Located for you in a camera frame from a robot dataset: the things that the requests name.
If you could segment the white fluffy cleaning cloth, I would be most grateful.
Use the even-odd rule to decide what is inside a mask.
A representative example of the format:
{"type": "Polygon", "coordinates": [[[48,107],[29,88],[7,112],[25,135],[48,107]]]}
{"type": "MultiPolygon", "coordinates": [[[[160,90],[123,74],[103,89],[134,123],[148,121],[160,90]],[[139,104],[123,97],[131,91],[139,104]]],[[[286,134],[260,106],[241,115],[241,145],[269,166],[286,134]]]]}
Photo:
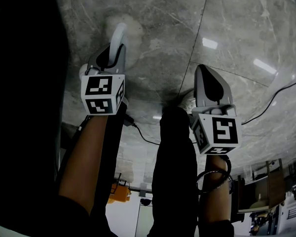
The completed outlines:
{"type": "Polygon", "coordinates": [[[124,39],[126,40],[126,68],[129,69],[140,57],[144,30],[142,25],[129,14],[109,16],[105,21],[106,37],[109,40],[119,23],[126,25],[124,39]]]}

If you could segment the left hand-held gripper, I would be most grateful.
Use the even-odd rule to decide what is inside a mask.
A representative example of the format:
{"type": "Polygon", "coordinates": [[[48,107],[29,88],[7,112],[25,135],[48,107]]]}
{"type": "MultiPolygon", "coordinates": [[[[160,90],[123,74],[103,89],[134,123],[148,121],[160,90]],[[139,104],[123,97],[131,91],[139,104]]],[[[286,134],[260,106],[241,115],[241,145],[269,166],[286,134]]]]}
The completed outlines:
{"type": "Polygon", "coordinates": [[[87,74],[82,77],[80,96],[88,115],[116,115],[125,93],[125,75],[98,74],[124,72],[126,47],[121,44],[115,61],[109,65],[110,44],[92,54],[88,60],[87,74]]]}

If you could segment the person's left forearm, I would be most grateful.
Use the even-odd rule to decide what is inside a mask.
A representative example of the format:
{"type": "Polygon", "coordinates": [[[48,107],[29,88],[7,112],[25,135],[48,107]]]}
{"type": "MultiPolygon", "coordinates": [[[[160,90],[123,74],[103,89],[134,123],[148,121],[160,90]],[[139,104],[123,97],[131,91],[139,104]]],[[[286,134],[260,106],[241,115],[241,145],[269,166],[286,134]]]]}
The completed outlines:
{"type": "Polygon", "coordinates": [[[107,116],[94,116],[88,121],[60,182],[59,195],[77,202],[88,213],[94,205],[107,120],[107,116]]]}

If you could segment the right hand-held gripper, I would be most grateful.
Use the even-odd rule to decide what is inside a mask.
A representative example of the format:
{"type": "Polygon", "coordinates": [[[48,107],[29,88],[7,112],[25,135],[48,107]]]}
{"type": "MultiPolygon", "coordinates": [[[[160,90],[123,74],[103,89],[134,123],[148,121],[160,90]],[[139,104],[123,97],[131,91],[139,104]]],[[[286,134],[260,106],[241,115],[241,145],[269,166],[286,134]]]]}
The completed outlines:
{"type": "Polygon", "coordinates": [[[241,118],[236,116],[231,89],[222,76],[203,64],[194,73],[194,97],[190,128],[199,152],[227,155],[240,147],[241,118]]]}

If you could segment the person's left white shoe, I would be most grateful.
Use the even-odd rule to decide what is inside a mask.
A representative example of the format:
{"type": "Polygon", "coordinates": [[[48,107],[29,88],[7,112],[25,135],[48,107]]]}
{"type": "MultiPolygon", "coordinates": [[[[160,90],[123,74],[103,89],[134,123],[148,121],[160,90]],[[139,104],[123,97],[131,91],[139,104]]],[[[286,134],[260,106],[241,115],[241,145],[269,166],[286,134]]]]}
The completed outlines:
{"type": "Polygon", "coordinates": [[[82,77],[85,76],[88,72],[88,64],[83,64],[79,69],[79,79],[82,80],[82,77]]]}

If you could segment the person's right forearm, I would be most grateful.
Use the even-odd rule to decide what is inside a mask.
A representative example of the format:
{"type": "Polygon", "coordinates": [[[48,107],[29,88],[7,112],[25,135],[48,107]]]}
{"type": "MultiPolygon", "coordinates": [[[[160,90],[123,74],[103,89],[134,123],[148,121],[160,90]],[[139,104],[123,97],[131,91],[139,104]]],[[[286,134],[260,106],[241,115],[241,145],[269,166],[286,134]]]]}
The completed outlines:
{"type": "Polygon", "coordinates": [[[207,156],[205,170],[209,174],[204,176],[202,189],[208,191],[200,196],[199,223],[229,220],[231,201],[229,181],[221,183],[224,178],[222,171],[227,171],[227,164],[220,156],[207,156]]]}

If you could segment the person's right white shoe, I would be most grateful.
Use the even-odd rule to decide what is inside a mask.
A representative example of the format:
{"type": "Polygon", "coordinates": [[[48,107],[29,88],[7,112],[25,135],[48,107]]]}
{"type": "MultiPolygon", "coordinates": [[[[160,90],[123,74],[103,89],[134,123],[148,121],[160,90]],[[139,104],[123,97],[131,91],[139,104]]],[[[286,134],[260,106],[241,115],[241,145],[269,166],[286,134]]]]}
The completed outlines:
{"type": "Polygon", "coordinates": [[[192,109],[194,109],[196,107],[196,100],[195,100],[195,97],[194,97],[194,93],[189,92],[188,94],[186,94],[183,97],[180,104],[178,105],[178,107],[185,110],[188,114],[192,114],[192,109]]]}

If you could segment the dark wrist bangle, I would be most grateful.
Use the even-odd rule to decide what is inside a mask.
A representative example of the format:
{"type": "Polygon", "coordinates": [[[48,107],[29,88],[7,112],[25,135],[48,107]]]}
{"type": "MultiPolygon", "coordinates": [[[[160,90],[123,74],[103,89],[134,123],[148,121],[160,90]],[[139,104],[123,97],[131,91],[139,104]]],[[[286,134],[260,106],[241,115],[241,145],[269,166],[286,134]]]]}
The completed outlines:
{"type": "Polygon", "coordinates": [[[229,157],[227,155],[221,155],[220,158],[226,163],[227,170],[218,169],[218,170],[207,170],[207,171],[201,172],[197,176],[197,179],[196,179],[196,185],[197,185],[199,194],[211,193],[211,192],[219,189],[226,182],[228,182],[229,194],[231,195],[234,192],[234,180],[230,175],[230,173],[231,173],[231,161],[230,161],[230,159],[229,159],[229,157]],[[208,188],[208,189],[200,189],[199,184],[198,184],[199,181],[202,178],[205,178],[205,176],[210,175],[210,174],[214,174],[214,173],[220,174],[220,179],[218,179],[216,181],[215,185],[208,188]]]}

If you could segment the orange machine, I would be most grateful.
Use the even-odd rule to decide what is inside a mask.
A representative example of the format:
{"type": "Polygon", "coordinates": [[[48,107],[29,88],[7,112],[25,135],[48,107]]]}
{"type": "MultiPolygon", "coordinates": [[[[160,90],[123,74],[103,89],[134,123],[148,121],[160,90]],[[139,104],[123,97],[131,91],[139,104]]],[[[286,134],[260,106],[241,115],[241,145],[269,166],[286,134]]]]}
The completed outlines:
{"type": "Polygon", "coordinates": [[[107,204],[114,202],[128,202],[130,200],[131,191],[127,186],[114,183],[111,186],[111,192],[107,204]]]}

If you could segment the person's white shoe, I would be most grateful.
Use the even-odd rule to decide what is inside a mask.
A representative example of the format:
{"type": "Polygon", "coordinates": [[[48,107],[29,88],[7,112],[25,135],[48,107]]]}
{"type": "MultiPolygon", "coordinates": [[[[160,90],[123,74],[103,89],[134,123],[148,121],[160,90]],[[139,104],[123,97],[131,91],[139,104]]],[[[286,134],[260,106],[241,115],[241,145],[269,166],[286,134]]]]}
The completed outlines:
{"type": "Polygon", "coordinates": [[[83,64],[79,69],[79,79],[82,80],[82,77],[85,76],[88,72],[88,64],[83,64]]]}
{"type": "Polygon", "coordinates": [[[189,92],[188,94],[186,94],[183,97],[180,104],[178,105],[178,107],[185,110],[188,114],[192,114],[192,109],[194,109],[196,107],[196,100],[195,100],[195,97],[194,97],[194,93],[189,92]]]}

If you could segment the black trousers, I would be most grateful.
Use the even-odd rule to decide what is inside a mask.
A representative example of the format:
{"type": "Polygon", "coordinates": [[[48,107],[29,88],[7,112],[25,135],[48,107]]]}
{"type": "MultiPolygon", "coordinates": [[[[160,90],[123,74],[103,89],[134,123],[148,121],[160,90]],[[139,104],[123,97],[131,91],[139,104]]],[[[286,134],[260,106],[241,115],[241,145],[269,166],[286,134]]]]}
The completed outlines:
{"type": "MultiPolygon", "coordinates": [[[[126,105],[122,103],[118,113],[108,117],[89,220],[90,237],[117,237],[110,230],[105,213],[125,114],[126,105]]],[[[198,207],[197,161],[189,138],[189,117],[184,109],[165,108],[160,121],[160,137],[152,179],[154,222],[148,237],[194,237],[198,207]]]]}

